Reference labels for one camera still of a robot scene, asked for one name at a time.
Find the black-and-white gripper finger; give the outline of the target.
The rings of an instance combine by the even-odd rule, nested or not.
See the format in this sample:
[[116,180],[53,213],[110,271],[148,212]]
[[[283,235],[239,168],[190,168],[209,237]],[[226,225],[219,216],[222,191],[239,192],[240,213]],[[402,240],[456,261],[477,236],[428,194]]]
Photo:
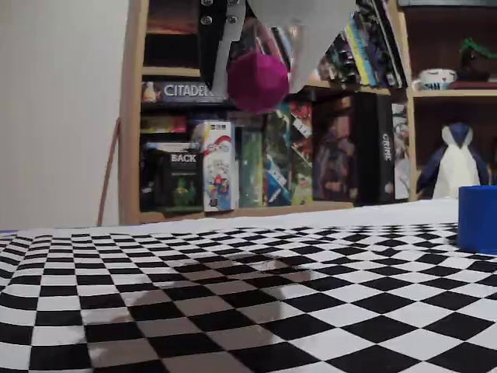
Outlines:
[[216,96],[226,98],[231,44],[238,42],[245,21],[245,1],[198,1],[200,76]]

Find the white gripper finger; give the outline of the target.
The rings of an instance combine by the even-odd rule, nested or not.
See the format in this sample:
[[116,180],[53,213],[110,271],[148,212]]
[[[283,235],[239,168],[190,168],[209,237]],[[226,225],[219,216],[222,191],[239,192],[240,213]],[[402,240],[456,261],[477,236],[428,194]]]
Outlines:
[[267,26],[297,28],[292,46],[291,93],[307,85],[311,73],[356,11],[356,3],[350,0],[250,1],[249,5]]

